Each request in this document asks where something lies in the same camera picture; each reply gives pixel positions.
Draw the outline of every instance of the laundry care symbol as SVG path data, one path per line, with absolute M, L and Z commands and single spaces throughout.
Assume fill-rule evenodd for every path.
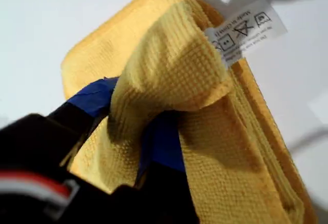
M 264 12 L 256 14 L 254 16 L 254 18 L 255 18 L 255 21 L 256 21 L 258 27 L 260 27 L 264 23 L 267 23 L 267 22 L 271 21 L 270 17 L 268 17 L 268 15 L 265 14 Z
M 253 26 L 249 27 L 248 22 L 249 20 L 244 20 L 234 28 L 234 31 L 238 32 L 237 38 L 241 35 L 248 36 L 249 29 L 254 28 Z
M 222 38 L 219 38 L 215 43 L 217 45 L 215 48 L 221 51 L 227 51 L 236 45 L 228 33 L 225 34 Z

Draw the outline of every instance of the white fabric tag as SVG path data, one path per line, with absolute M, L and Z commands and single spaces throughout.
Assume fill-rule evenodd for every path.
M 242 8 L 220 27 L 207 28 L 204 33 L 221 52 L 222 61 L 228 68 L 247 53 L 286 32 L 271 5 L 258 0 Z

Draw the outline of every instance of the towel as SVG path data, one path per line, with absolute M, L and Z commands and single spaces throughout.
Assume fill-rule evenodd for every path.
M 133 0 L 62 62 L 66 98 L 120 76 L 111 112 L 71 171 L 112 192 L 134 185 L 140 135 L 166 110 L 201 223 L 315 223 L 309 196 L 245 59 L 226 69 L 203 31 L 224 19 L 201 0 Z

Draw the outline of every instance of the white wall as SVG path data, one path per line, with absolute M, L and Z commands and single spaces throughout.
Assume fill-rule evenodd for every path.
M 0 0 L 0 126 L 63 101 L 67 51 L 131 0 Z M 225 16 L 254 0 L 207 0 Z M 270 0 L 288 33 L 249 64 L 322 216 L 328 210 L 328 0 Z

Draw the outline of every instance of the black plastic part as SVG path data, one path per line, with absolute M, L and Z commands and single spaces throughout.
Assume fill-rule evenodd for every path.
M 59 167 L 101 119 L 65 103 L 48 117 L 32 114 L 16 121 L 0 130 L 0 170 L 28 170 L 57 182 L 76 181 L 79 191 L 56 223 L 199 223 L 184 172 L 152 162 L 140 190 L 120 186 L 108 195 Z M 1 223 L 14 219 L 52 223 L 43 208 L 35 199 L 0 194 Z

